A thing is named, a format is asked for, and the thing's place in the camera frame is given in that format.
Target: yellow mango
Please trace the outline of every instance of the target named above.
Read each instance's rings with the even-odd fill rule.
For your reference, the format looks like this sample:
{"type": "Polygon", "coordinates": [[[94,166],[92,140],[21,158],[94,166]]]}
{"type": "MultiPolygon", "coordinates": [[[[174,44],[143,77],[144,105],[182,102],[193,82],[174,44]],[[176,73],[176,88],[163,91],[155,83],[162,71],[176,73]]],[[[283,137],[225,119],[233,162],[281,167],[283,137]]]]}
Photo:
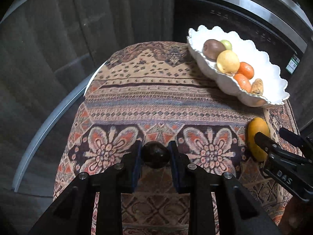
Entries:
{"type": "Polygon", "coordinates": [[[258,162],[263,162],[267,158],[267,153],[254,141],[257,132],[262,132],[267,137],[270,137],[270,129],[265,120],[260,117],[255,117],[248,125],[247,146],[255,159],[258,162]]]}

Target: potato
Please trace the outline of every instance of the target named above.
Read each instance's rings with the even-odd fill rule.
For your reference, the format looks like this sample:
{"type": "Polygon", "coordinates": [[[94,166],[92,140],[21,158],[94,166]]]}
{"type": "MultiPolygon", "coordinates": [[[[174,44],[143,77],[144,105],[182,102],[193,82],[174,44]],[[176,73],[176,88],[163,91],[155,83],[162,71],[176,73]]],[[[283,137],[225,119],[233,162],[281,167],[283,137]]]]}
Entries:
{"type": "Polygon", "coordinates": [[[262,96],[263,94],[263,81],[256,79],[251,86],[251,93],[254,95],[262,96]]]}

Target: wavy bowl rim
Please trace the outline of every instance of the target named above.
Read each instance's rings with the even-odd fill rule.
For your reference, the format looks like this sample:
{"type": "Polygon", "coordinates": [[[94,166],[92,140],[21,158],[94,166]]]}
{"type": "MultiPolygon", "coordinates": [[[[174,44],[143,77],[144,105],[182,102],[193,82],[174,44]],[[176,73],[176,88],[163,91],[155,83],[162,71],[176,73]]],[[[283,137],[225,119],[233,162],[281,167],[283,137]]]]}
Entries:
{"type": "Polygon", "coordinates": [[[208,29],[206,26],[204,26],[204,25],[198,26],[197,31],[195,31],[193,28],[189,28],[189,29],[188,29],[187,42],[188,42],[188,45],[192,48],[192,50],[195,51],[196,53],[199,53],[199,54],[201,55],[201,57],[205,60],[206,64],[207,64],[211,69],[213,69],[216,74],[224,75],[224,76],[226,76],[227,78],[230,78],[233,82],[236,83],[238,89],[239,89],[241,92],[247,94],[248,96],[254,96],[254,97],[257,97],[257,98],[259,98],[259,99],[263,99],[263,100],[265,100],[265,101],[267,102],[266,104],[263,104],[263,105],[261,105],[261,106],[259,106],[259,107],[263,107],[263,106],[267,106],[267,105],[281,106],[281,105],[284,105],[284,104],[285,104],[284,101],[286,101],[286,100],[289,99],[289,97],[290,97],[290,94],[285,91],[286,88],[287,88],[287,86],[288,86],[288,81],[287,81],[286,79],[281,78],[281,68],[280,68],[278,65],[272,64],[272,63],[270,62],[270,56],[269,56],[269,54],[267,54],[267,52],[258,50],[252,40],[243,40],[243,39],[241,39],[240,36],[239,36],[239,34],[238,34],[237,32],[235,32],[235,31],[230,31],[230,32],[228,32],[228,33],[235,32],[235,33],[239,36],[239,38],[240,38],[242,41],[251,41],[251,42],[254,44],[255,49],[256,49],[257,51],[259,51],[259,52],[264,52],[264,53],[267,54],[267,56],[268,56],[268,58],[269,58],[269,63],[270,63],[272,66],[278,67],[278,69],[279,69],[279,73],[278,73],[279,78],[282,79],[282,80],[284,80],[284,81],[286,82],[286,84],[285,84],[283,90],[284,90],[285,93],[288,94],[288,96],[285,97],[285,98],[283,98],[283,99],[281,99],[281,102],[279,102],[279,103],[272,103],[272,102],[270,102],[270,101],[269,101],[266,97],[264,97],[264,96],[258,96],[258,95],[255,95],[255,94],[248,93],[246,90],[242,90],[242,89],[240,88],[238,82],[237,82],[236,80],[234,80],[233,77],[231,77],[231,76],[229,76],[229,75],[227,75],[227,74],[225,74],[225,73],[222,73],[222,72],[218,71],[218,70],[217,70],[216,68],[214,68],[214,67],[211,67],[210,64],[209,64],[208,59],[203,55],[202,51],[197,50],[197,49],[194,49],[193,46],[192,46],[192,41],[191,41],[192,37],[190,36],[190,31],[193,30],[193,31],[195,31],[195,32],[198,32],[198,31],[199,31],[199,28],[202,27],[202,26],[205,27],[205,28],[209,31],[209,29],[208,29]]]}

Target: tangerine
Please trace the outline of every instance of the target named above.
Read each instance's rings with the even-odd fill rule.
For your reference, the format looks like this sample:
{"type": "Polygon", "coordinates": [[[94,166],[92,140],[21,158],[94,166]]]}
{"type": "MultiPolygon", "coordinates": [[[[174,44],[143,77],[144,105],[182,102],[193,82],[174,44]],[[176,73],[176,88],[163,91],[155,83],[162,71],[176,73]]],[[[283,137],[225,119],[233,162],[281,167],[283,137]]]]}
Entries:
{"type": "Polygon", "coordinates": [[[236,80],[238,82],[238,84],[242,90],[246,90],[248,93],[251,92],[251,84],[245,75],[242,75],[240,73],[235,74],[234,80],[236,80]]]}
{"type": "Polygon", "coordinates": [[[254,69],[250,64],[246,62],[240,62],[240,66],[237,73],[246,76],[250,80],[254,76],[254,69]]]}

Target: patterned tablecloth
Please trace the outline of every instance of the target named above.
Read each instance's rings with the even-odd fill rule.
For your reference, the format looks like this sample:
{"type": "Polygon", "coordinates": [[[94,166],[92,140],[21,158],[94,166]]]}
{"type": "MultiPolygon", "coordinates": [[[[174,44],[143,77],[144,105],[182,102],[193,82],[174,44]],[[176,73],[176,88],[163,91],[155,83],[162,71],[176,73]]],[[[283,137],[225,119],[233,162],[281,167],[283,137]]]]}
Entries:
{"type": "MultiPolygon", "coordinates": [[[[93,79],[62,156],[54,198],[82,171],[103,172],[135,142],[175,140],[190,161],[215,174],[230,171],[279,223],[291,195],[261,172],[245,146],[245,127],[264,118],[272,138],[281,127],[297,132],[289,102],[275,110],[241,104],[207,79],[187,45],[146,42],[114,53],[93,79]]],[[[189,195],[178,195],[169,167],[143,167],[134,194],[122,195],[124,234],[187,234],[189,195]]],[[[97,201],[92,234],[95,233],[97,201]]],[[[216,231],[219,230],[215,205],[216,231]]]]}

